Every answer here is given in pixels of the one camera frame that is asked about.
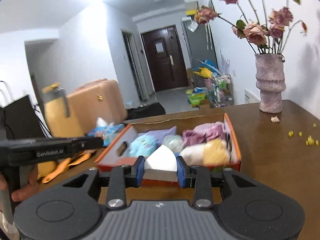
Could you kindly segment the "person's left hand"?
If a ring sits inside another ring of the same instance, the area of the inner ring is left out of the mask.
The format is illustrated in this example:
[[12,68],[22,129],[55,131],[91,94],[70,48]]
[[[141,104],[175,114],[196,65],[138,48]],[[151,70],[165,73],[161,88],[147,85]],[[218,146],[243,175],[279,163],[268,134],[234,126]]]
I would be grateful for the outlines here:
[[32,171],[28,175],[27,184],[12,192],[11,197],[14,202],[22,202],[29,197],[34,196],[39,191],[39,184],[37,182],[38,168],[37,165],[34,166]]

